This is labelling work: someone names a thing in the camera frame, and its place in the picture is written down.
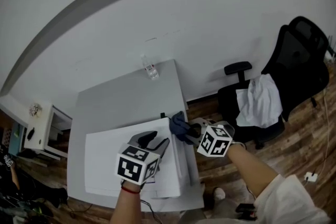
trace wooden floor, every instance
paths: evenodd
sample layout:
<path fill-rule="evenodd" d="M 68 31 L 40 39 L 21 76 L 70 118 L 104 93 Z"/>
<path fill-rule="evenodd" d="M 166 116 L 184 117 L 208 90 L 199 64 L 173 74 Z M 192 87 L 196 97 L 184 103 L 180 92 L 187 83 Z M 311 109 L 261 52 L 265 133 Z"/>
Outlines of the wooden floor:
<path fill-rule="evenodd" d="M 265 148 L 257 151 L 253 142 L 247 143 L 247 148 L 284 176 L 296 174 L 303 181 L 306 172 L 318 173 L 317 182 L 307 183 L 305 188 L 315 204 L 336 220 L 336 76 L 333 68 L 330 67 L 329 71 L 330 83 L 325 93 L 329 129 L 323 93 L 319 93 L 315 96 L 318 106 L 313 108 L 309 100 L 299 105 L 291 112 L 289 122 L 285 123 L 285 132 L 266 143 Z M 219 121 L 222 118 L 217 109 L 216 98 L 193 102 L 189 104 L 188 118 L 191 120 L 203 117 Z M 330 134 L 328 157 L 322 171 L 328 132 Z M 66 147 L 67 142 L 61 142 L 61 146 Z M 227 164 L 225 158 L 207 158 L 200 154 L 196 154 L 196 158 L 200 179 L 205 182 L 207 193 L 214 187 L 221 187 L 227 197 L 238 203 L 253 202 L 253 197 L 247 191 L 236 168 L 232 164 Z M 25 162 L 19 162 L 19 166 L 50 187 L 66 186 L 66 160 L 52 162 L 48 168 Z M 55 215 L 50 219 L 52 223 L 108 223 L 113 213 L 112 209 L 94 205 L 85 213 L 75 213 L 75 218 L 72 218 L 68 207 L 55 209 L 50 203 L 46 204 Z M 90 205 L 70 199 L 69 206 L 75 211 L 83 211 Z M 159 214 L 159 216 L 164 223 L 176 223 L 178 220 L 178 213 Z M 143 214 L 143 223 L 153 223 L 150 214 Z"/>

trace water bottle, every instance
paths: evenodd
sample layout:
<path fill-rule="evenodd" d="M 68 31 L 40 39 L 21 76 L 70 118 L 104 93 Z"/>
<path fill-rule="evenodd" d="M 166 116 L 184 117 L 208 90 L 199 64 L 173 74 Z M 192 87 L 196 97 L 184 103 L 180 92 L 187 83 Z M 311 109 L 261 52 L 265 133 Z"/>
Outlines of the water bottle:
<path fill-rule="evenodd" d="M 145 70 L 147 71 L 148 76 L 151 78 L 151 80 L 155 80 L 159 78 L 159 73 L 156 70 L 155 66 L 148 61 L 145 54 L 141 55 L 142 64 Z"/>

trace gray table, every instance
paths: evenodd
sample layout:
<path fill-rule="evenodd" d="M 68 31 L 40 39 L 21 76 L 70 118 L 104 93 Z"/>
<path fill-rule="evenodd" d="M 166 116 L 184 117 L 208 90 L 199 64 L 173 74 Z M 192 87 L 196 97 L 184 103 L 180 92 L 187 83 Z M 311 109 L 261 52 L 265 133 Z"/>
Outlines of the gray table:
<path fill-rule="evenodd" d="M 68 194 L 75 199 L 114 208 L 116 197 L 86 193 L 84 156 L 86 134 L 157 120 L 160 113 L 171 116 L 185 111 L 174 60 L 156 66 L 160 78 L 150 80 L 146 72 L 135 71 L 79 93 L 71 126 L 68 151 Z M 192 146 L 185 145 L 192 185 L 179 198 L 165 200 L 155 211 L 180 211 L 203 207 Z"/>

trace white towel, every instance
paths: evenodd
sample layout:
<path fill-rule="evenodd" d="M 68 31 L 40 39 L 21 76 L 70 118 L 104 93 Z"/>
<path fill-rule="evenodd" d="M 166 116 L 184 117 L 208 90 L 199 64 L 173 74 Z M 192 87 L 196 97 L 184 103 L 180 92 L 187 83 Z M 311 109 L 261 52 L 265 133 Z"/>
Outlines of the white towel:
<path fill-rule="evenodd" d="M 267 128 L 278 122 L 282 105 L 277 86 L 270 74 L 251 79 L 248 89 L 236 90 L 238 126 Z"/>

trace black office chair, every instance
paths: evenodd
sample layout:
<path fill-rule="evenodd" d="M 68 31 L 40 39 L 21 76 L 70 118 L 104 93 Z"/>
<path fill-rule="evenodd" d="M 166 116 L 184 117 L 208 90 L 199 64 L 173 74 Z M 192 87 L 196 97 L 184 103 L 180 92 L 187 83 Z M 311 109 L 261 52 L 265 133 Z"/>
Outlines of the black office chair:
<path fill-rule="evenodd" d="M 282 118 L 288 121 L 292 109 L 327 86 L 329 73 L 323 62 L 327 47 L 325 34 L 304 17 L 297 17 L 289 25 L 281 27 L 275 50 L 261 73 L 272 76 L 279 90 L 283 112 L 276 124 L 265 129 L 240 127 L 236 123 L 239 114 L 236 90 L 248 88 L 249 80 L 245 80 L 244 71 L 251 69 L 252 65 L 238 62 L 224 68 L 226 75 L 238 73 L 239 77 L 239 83 L 218 91 L 220 113 L 223 120 L 235 128 L 236 141 L 254 140 L 256 149 L 260 149 L 265 142 L 285 130 Z"/>

